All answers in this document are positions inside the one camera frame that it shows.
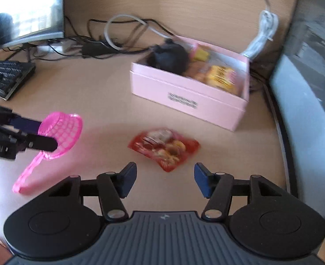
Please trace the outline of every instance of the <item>black circular cover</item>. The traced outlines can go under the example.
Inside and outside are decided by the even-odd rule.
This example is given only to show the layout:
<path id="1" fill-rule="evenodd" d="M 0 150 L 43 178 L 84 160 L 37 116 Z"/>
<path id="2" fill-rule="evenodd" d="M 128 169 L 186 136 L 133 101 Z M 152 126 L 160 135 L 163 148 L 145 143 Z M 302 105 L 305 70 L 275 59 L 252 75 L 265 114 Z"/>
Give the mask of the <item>black circular cover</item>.
<path id="1" fill-rule="evenodd" d="M 259 255 L 293 259 L 321 244 L 325 223 L 300 201 L 268 196 L 237 210 L 230 219 L 230 231 L 241 245 Z"/>
<path id="2" fill-rule="evenodd" d="M 79 203 L 57 198 L 30 202 L 4 224 L 11 250 L 32 260 L 56 260 L 88 248 L 100 231 L 99 217 Z"/>

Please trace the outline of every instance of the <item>open cardboard box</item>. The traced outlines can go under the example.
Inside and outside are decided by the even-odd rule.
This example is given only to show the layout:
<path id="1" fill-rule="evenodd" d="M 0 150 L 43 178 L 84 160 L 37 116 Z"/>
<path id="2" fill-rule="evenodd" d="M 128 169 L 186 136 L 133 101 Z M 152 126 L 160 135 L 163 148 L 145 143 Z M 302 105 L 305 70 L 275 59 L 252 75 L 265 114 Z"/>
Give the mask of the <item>open cardboard box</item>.
<path id="1" fill-rule="evenodd" d="M 132 63 L 132 93 L 234 131 L 249 98 L 249 60 L 232 51 L 197 40 L 177 37 L 189 45 L 203 45 L 220 54 L 238 74 L 240 96 L 182 77 L 146 64 L 146 57 Z"/>

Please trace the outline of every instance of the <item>keyboard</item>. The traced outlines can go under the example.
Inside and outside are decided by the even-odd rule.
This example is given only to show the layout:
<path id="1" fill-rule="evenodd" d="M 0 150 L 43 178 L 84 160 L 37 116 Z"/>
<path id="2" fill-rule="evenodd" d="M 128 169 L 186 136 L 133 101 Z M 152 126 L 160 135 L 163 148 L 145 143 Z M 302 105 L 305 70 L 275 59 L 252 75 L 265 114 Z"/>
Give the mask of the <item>keyboard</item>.
<path id="1" fill-rule="evenodd" d="M 8 100 L 34 72 L 34 63 L 0 61 L 0 98 Z"/>

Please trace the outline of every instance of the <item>bundled white cable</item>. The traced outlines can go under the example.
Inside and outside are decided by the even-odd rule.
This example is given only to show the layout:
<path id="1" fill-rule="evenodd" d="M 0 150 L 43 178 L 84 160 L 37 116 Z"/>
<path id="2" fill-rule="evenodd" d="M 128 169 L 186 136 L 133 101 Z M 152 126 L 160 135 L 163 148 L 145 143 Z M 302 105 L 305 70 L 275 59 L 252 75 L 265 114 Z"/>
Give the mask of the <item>bundled white cable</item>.
<path id="1" fill-rule="evenodd" d="M 128 18 L 134 19 L 134 20 L 140 22 L 141 24 L 143 24 L 144 26 L 148 25 L 148 23 L 147 23 L 147 22 L 144 22 L 142 19 L 140 19 L 140 18 L 138 18 L 138 17 L 132 16 L 132 15 L 127 15 L 127 14 L 119 14 L 119 15 L 116 15 L 116 16 L 112 17 L 111 19 L 109 19 L 109 21 L 107 21 L 106 27 L 105 27 L 105 29 L 104 29 L 105 39 L 106 39 L 106 41 L 109 43 L 109 45 L 110 45 L 111 47 L 113 47 L 113 48 L 116 49 L 116 50 L 122 51 L 122 50 L 124 50 L 124 47 L 117 47 L 117 46 L 113 43 L 113 41 L 111 40 L 110 35 L 109 35 L 109 33 L 108 33 L 108 28 L 110 27 L 110 24 L 112 24 L 112 22 L 113 22 L 114 20 L 116 20 L 117 18 L 120 18 L 120 17 L 128 17 Z M 151 30 L 151 31 L 153 31 L 154 33 L 158 34 L 159 36 L 162 36 L 162 37 L 165 38 L 165 39 L 169 39 L 169 38 L 171 38 L 171 37 L 169 37 L 169 36 L 166 36 L 166 35 L 160 33 L 158 30 L 156 30 L 156 29 L 153 28 L 152 26 L 149 26 L 149 25 L 148 25 L 148 29 Z"/>
<path id="2" fill-rule="evenodd" d="M 266 9 L 259 15 L 259 30 L 258 35 L 253 39 L 247 49 L 241 54 L 253 60 L 263 50 L 267 41 L 273 40 L 273 36 L 278 29 L 278 16 L 270 12 L 269 0 L 264 0 Z"/>

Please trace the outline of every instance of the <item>red candy wrapper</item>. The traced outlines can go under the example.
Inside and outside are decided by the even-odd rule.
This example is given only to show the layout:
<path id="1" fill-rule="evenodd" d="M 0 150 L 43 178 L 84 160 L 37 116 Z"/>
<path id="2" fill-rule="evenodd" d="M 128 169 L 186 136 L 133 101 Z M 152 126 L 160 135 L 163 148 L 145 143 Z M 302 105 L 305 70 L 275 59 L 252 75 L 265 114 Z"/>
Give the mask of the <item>red candy wrapper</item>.
<path id="1" fill-rule="evenodd" d="M 142 132 L 128 147 L 155 160 L 163 170 L 170 172 L 199 149 L 199 142 L 161 128 Z"/>

